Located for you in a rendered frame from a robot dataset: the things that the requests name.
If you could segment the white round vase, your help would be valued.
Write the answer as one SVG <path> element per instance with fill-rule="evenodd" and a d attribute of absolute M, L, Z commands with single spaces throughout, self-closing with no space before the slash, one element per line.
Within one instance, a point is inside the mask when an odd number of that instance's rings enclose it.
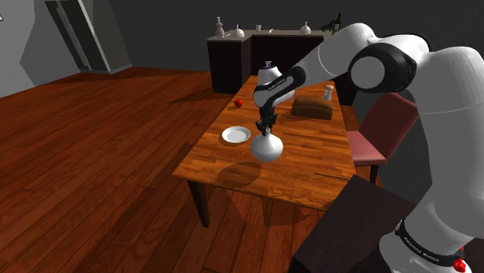
<path fill-rule="evenodd" d="M 284 149 L 280 138 L 266 128 L 264 134 L 256 136 L 251 141 L 251 153 L 259 161 L 274 161 L 282 154 Z"/>

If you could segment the white plate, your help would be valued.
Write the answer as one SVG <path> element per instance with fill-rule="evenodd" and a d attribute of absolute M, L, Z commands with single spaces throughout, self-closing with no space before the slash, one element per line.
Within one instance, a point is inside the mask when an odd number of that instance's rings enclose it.
<path fill-rule="evenodd" d="M 251 132 L 243 126 L 231 126 L 226 128 L 221 136 L 228 143 L 243 143 L 250 139 Z"/>

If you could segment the brown bread loaf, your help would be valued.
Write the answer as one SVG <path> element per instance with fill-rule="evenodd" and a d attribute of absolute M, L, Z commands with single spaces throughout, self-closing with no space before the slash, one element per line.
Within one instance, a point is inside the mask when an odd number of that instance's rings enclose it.
<path fill-rule="evenodd" d="M 291 115 L 301 118 L 331 120 L 333 104 L 322 97 L 297 96 L 292 104 Z"/>

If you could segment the wooden dining table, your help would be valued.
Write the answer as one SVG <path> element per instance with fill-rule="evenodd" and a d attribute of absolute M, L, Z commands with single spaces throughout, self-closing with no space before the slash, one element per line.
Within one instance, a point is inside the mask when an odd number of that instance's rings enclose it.
<path fill-rule="evenodd" d="M 252 100 L 256 84 L 256 77 L 249 77 L 234 96 L 243 105 L 237 108 L 228 102 L 173 176 L 188 181 L 195 199 L 202 198 L 205 187 L 211 185 L 313 209 L 328 209 L 355 173 L 338 97 L 331 98 L 334 110 L 330 120 L 294 117 L 292 101 L 278 105 L 275 109 L 278 119 L 272 132 L 282 140 L 284 148 L 276 160 L 261 162 L 251 154 L 249 140 L 230 143 L 223 139 L 223 131 L 231 126 L 249 129 L 252 137 L 259 135 L 255 126 L 259 111 Z"/>

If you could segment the dark sideboard with bottles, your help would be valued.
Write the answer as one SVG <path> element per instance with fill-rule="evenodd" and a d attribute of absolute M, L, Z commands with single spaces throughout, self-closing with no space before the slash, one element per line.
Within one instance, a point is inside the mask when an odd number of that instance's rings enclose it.
<path fill-rule="evenodd" d="M 243 37 L 235 37 L 234 33 L 232 29 L 224 38 L 207 40 L 213 91 L 217 93 L 235 95 L 267 61 L 284 73 L 331 38 L 331 32 L 323 30 L 313 30 L 308 35 L 298 30 L 267 29 L 246 29 Z"/>

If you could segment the red chair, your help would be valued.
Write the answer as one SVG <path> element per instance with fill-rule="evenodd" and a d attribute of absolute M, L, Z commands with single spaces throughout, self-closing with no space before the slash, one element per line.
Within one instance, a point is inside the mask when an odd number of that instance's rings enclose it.
<path fill-rule="evenodd" d="M 396 93 L 385 93 L 367 112 L 360 128 L 347 138 L 356 167 L 371 168 L 375 183 L 379 166 L 386 164 L 418 118 L 417 106 Z"/>

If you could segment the dark robot stand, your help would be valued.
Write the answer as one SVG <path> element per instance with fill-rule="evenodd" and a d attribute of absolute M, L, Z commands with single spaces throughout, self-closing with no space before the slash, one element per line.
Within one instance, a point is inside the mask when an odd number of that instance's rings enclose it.
<path fill-rule="evenodd" d="M 288 273 L 391 273 L 379 240 L 414 207 L 353 176 L 295 252 Z"/>

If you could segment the dark door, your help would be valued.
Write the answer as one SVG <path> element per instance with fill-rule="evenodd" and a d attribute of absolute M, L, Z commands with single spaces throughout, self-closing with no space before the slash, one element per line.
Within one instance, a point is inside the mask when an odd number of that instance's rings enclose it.
<path fill-rule="evenodd" d="M 132 67 L 110 0 L 45 0 L 80 71 L 115 74 Z"/>

